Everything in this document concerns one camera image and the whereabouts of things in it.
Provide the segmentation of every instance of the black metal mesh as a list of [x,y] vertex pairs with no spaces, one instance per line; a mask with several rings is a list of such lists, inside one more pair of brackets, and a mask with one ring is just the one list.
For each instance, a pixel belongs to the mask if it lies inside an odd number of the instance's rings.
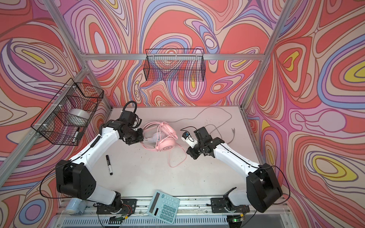
[[204,81],[202,49],[147,49],[146,53],[143,67],[146,81]]
[[[100,88],[88,83],[74,83],[36,130],[52,144],[77,146],[103,96],[104,91]],[[84,110],[90,117],[85,119],[73,115],[69,113],[72,109]]]

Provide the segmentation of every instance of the calculator screen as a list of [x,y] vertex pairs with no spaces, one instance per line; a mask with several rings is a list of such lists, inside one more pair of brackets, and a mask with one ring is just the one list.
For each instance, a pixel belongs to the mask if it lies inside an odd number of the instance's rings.
[[160,194],[157,192],[156,193],[156,197],[155,197],[155,199],[154,199],[154,201],[153,201],[153,203],[152,203],[152,206],[151,206],[151,209],[150,209],[150,213],[152,213],[153,212],[153,210],[155,209],[155,206],[156,206],[156,203],[157,203],[157,200],[158,200],[158,197],[160,196]]

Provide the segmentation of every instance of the table surface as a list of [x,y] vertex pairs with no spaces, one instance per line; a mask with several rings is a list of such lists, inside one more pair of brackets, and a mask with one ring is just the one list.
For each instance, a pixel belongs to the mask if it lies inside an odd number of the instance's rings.
[[[121,111],[121,108],[114,108],[110,119],[117,119]],[[187,126],[200,128],[208,124],[219,126],[228,120],[218,128],[222,139],[226,143],[233,139],[229,143],[232,149],[258,163],[238,107],[137,108],[136,114],[142,118],[141,126],[151,120],[174,121],[170,126],[177,132],[177,143],[185,151],[189,146],[180,139],[183,133],[180,129]],[[214,128],[212,125],[206,127],[208,133]],[[189,128],[188,131],[194,134],[193,128]],[[220,137],[216,130],[211,136]],[[144,149],[140,143],[128,146],[122,140],[118,140],[96,162],[92,175],[98,184],[120,192],[123,197],[152,196],[156,190],[172,196],[223,195],[233,187],[246,186],[245,178],[216,158],[200,155],[194,160],[188,155],[181,165],[170,168],[169,153],[171,166],[185,158],[185,152],[179,147],[170,152],[155,152]],[[113,175],[109,175],[105,155],[109,155]]]

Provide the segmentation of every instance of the black mounting plate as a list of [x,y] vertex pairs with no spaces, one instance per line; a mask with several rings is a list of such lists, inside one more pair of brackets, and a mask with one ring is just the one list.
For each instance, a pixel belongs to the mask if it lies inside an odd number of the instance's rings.
[[[210,198],[210,204],[212,205],[213,213],[228,213],[229,212],[224,208],[223,197],[222,198]],[[246,214],[246,213],[250,212],[250,208],[248,205],[239,205],[239,206],[236,206],[236,209],[234,212],[239,212],[239,213],[243,212],[243,214]]]
[[[137,199],[122,199],[123,204],[128,205],[132,208],[132,214],[134,214],[135,210],[136,210],[136,203],[137,203]],[[118,213],[119,215],[126,215],[129,214],[129,207],[124,206],[122,207],[122,209],[120,210],[120,212]],[[107,210],[105,204],[100,204],[97,206],[97,211],[96,213],[98,215],[111,215],[112,213],[110,213],[110,211]]]

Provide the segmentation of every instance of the pink cable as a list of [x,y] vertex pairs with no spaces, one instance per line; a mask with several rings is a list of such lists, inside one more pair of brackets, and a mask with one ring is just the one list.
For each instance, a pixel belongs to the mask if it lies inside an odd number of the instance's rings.
[[[156,141],[156,145],[155,145],[155,148],[154,149],[151,149],[151,148],[147,148],[146,147],[146,145],[143,143],[143,142],[141,142],[141,145],[142,145],[142,147],[143,148],[145,148],[145,149],[147,149],[147,150],[149,150],[149,151],[157,151],[157,143],[161,143],[161,142],[163,142],[165,139],[167,139],[167,138],[169,138],[169,137],[172,137],[172,138],[174,138],[175,140],[177,140],[178,139],[178,137],[176,136],[176,138],[174,137],[174,135],[173,135],[173,133],[171,132],[168,136],[166,136],[165,138],[163,138],[163,139],[161,139],[161,126],[162,126],[162,124],[163,123],[165,123],[165,124],[168,124],[167,122],[156,122],[156,121],[154,121],[154,122],[150,122],[150,123],[148,123],[148,124],[146,124],[145,126],[143,126],[142,127],[142,129],[143,130],[145,130],[145,129],[147,129],[148,127],[150,127],[150,126],[152,126],[152,125],[154,125],[154,124],[158,124],[158,126],[157,126],[157,131],[156,131],[156,133],[157,133],[157,139],[158,139],[158,133],[160,134],[160,141]],[[178,147],[180,147],[182,150],[183,150],[183,152],[185,153],[185,149],[182,147],[182,146],[180,146],[178,143],[175,143],[175,145],[177,145]],[[171,166],[170,165],[170,154],[171,154],[171,151],[169,150],[169,160],[168,160],[168,165],[169,165],[169,167],[171,167],[171,168],[175,168],[175,167],[177,167],[177,166],[179,166],[181,163],[183,163],[185,160],[186,160],[186,158],[188,157],[187,156],[187,154],[185,153],[185,158],[184,158],[184,160],[183,161],[181,161],[179,164],[177,164],[177,165],[175,165],[175,166]]]

